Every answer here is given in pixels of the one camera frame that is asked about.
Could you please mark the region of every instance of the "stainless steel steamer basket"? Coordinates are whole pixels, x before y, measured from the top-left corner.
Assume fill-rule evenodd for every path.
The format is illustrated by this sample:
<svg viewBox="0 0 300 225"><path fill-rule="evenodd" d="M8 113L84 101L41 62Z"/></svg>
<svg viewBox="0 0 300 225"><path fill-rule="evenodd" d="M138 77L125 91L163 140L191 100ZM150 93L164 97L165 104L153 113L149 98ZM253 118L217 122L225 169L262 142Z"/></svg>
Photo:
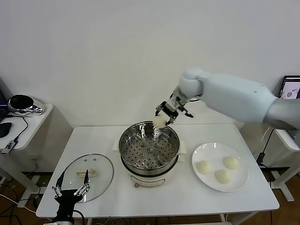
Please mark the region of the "stainless steel steamer basket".
<svg viewBox="0 0 300 225"><path fill-rule="evenodd" d="M119 141L125 167L141 176L161 175L168 171L177 162L179 149L176 132L169 126L156 129L152 121L132 125Z"/></svg>

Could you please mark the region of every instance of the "white table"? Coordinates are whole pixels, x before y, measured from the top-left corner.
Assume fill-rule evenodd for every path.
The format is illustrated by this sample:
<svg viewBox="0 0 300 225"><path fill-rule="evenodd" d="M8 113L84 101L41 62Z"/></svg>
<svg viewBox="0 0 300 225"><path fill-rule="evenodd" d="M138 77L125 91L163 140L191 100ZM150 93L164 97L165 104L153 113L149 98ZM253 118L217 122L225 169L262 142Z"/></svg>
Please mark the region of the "white table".
<svg viewBox="0 0 300 225"><path fill-rule="evenodd" d="M20 135L18 144L12 151L20 151L27 147L27 145L30 143L38 129L41 127L41 125L53 109L53 105L51 104L45 104L45 107L46 109L43 114L35 117L25 117L29 126ZM15 137L17 137L18 134L26 127L26 123L24 122L24 120L19 117L5 118L1 123L5 122L11 122L12 127L7 136L0 138L0 150L3 150L6 145ZM28 179L23 173L21 173L21 171L18 169L18 165L14 163L9 155L0 154L0 168L26 187L26 191L24 192L22 199L28 199L31 194L38 193L39 187L36 185L36 182L38 181L39 176L34 176L32 180ZM40 193L43 193L44 191L45 188L41 188ZM20 203L26 204L27 200L20 201Z"/></svg>
<svg viewBox="0 0 300 225"><path fill-rule="evenodd" d="M54 200L51 187L70 163L82 155L91 153L103 154L111 160L114 177L110 187L100 197L75 206L75 209L81 211L86 218L241 213L232 221L232 224L237 225L259 211L279 208L276 197L234 124L173 125L172 127L180 139L186 141L187 160L176 165L172 180L152 188L135 188L120 157L112 151L114 141L127 127L75 128L36 215L43 218L56 216L58 204ZM191 166L191 157L199 145L207 142L232 146L247 160L249 180L244 188L236 192L224 193L206 186L198 179Z"/></svg>
<svg viewBox="0 0 300 225"><path fill-rule="evenodd" d="M275 129L275 133L288 150L293 152L300 152L298 145L285 130ZM291 167L283 174L280 175L277 171L271 171L271 174L275 178L275 180L271 182L271 188L280 189L288 202L295 201L292 193L290 192L285 183L300 171L300 155L297 155L298 156L293 159Z"/></svg>

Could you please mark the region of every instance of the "pot handle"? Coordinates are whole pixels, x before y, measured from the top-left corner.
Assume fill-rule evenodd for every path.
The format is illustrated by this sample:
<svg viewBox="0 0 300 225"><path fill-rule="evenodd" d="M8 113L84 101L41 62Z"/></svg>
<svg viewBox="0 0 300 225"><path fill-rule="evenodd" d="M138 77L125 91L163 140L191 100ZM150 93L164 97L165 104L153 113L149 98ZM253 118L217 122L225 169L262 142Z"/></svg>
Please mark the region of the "pot handle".
<svg viewBox="0 0 300 225"><path fill-rule="evenodd" d="M179 162L184 162L186 159L186 154L187 154L187 146L186 146L186 142L183 140L180 140L180 148L178 151L178 161Z"/></svg>
<svg viewBox="0 0 300 225"><path fill-rule="evenodd" d="M114 151L115 156L121 156L119 152L119 141L119 139L116 139L112 146L112 150Z"/></svg>

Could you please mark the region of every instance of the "floor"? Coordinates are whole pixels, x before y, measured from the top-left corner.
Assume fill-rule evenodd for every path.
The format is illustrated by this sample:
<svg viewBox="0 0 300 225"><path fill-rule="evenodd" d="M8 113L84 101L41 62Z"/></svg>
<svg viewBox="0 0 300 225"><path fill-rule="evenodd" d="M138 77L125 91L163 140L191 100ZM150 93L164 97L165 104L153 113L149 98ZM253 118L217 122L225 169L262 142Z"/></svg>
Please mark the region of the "floor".
<svg viewBox="0 0 300 225"><path fill-rule="evenodd" d="M267 179L269 179L268 173L264 172ZM50 176L42 176L38 182L40 186L47 186ZM5 183L11 187L18 196L24 192L24 187L20 185L16 180L12 180ZM291 193L293 194L295 201L287 202L280 192L280 190L274 190L274 193L280 203L280 209L272 212L273 225L300 225L300 176L296 175L287 182ZM9 198L15 199L15 194L8 187L0 187L0 194L5 195ZM31 210L36 210L33 206L32 199L29 200L27 207ZM11 209L2 213L12 203L0 196L0 225L19 225L18 220L12 217L11 224L9 223L9 216ZM47 219L41 219L36 217L33 213L26 209L14 207L12 215L17 215L22 225L43 225L49 223ZM233 218L234 215L228 215L228 221ZM194 223L209 223L209 222L220 222L219 215L209 216L184 216L184 217L145 217L145 218L125 218L122 220L114 220L115 225L167 225L167 224L194 224ZM93 225L104 225L106 219L93 219ZM108 221L106 225L111 225L113 221ZM80 225L81 220L76 220L76 224ZM242 225L270 225L270 212L259 212L249 220L245 221Z"/></svg>

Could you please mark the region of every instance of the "white wall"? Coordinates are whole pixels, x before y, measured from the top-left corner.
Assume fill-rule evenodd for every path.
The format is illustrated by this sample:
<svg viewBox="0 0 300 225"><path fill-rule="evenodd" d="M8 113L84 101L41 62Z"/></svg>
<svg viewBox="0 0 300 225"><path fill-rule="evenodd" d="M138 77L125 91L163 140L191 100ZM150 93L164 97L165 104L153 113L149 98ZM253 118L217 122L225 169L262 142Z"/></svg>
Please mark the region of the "white wall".
<svg viewBox="0 0 300 225"><path fill-rule="evenodd" d="M299 73L299 10L296 0L2 0L0 77L73 127L133 124L190 66L271 89ZM196 118L177 123L232 121L196 104Z"/></svg>

